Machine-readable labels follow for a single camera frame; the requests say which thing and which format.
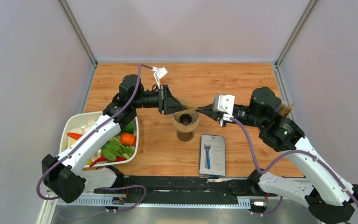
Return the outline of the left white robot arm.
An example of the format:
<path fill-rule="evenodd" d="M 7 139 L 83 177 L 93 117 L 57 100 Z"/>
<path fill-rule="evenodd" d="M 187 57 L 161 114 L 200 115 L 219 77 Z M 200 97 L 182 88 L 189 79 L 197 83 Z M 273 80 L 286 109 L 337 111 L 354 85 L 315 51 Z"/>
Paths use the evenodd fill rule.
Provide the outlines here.
<path fill-rule="evenodd" d="M 124 181 L 111 168 L 83 171 L 86 162 L 112 137 L 131 123 L 138 108 L 157 108 L 161 114 L 173 114 L 185 110 L 162 85 L 156 91 L 144 90 L 139 75 L 127 75 L 118 87 L 118 93 L 103 110 L 96 123 L 72 146 L 57 156 L 46 155 L 42 162 L 42 177 L 36 191 L 40 198 L 41 184 L 47 186 L 66 203 L 75 201 L 83 192 L 107 188 L 119 193 Z"/>

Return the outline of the glass ribbed coffee dripper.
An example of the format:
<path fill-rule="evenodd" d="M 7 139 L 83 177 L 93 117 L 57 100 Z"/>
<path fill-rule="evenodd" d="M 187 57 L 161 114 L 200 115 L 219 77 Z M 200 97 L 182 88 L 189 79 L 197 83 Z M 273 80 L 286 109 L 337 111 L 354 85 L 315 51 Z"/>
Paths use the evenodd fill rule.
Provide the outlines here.
<path fill-rule="evenodd" d="M 194 124 L 198 118 L 199 113 L 198 112 L 179 112 L 173 114 L 173 118 L 176 123 L 183 125 L 183 126 L 189 126 Z"/>

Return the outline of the round wooden dripper stand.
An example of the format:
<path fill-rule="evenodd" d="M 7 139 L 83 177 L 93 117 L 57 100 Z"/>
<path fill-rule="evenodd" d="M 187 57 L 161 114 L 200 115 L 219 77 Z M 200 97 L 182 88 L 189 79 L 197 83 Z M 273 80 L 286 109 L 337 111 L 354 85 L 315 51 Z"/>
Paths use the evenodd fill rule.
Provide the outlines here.
<path fill-rule="evenodd" d="M 193 132 L 199 125 L 199 120 L 192 121 L 189 124 L 182 124 L 177 120 L 173 119 L 173 125 L 177 129 L 177 131 L 181 133 L 191 133 Z"/>

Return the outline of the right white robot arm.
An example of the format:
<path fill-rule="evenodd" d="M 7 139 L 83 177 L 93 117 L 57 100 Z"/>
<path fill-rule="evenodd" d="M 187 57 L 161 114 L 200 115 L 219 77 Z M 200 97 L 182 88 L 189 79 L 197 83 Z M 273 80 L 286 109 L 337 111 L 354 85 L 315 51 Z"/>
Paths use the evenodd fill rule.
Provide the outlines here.
<path fill-rule="evenodd" d="M 258 164 L 250 135 L 246 139 L 255 170 L 249 175 L 248 191 L 253 195 L 272 193 L 295 201 L 325 224 L 348 223 L 358 210 L 358 184 L 351 184 L 335 172 L 312 146 L 304 131 L 290 118 L 282 115 L 282 101 L 268 87 L 252 92 L 248 105 L 237 105 L 232 95 L 218 95 L 212 104 L 198 112 L 216 120 L 221 126 L 237 124 L 259 129 L 259 138 L 279 155 L 277 163 L 289 159 L 307 178 L 306 183 L 276 176 L 272 166 Z"/>

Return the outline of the brown paper coffee filter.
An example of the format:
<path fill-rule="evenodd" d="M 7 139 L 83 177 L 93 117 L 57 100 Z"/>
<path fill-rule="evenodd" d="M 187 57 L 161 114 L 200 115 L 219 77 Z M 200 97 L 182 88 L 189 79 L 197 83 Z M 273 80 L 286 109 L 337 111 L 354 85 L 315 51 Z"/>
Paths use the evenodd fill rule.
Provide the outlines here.
<path fill-rule="evenodd" d="M 187 101 L 187 100 L 184 100 L 184 99 L 180 99 L 180 98 L 175 98 L 178 103 L 183 106 L 186 110 L 199 110 L 199 107 L 197 107 L 195 104 Z"/>

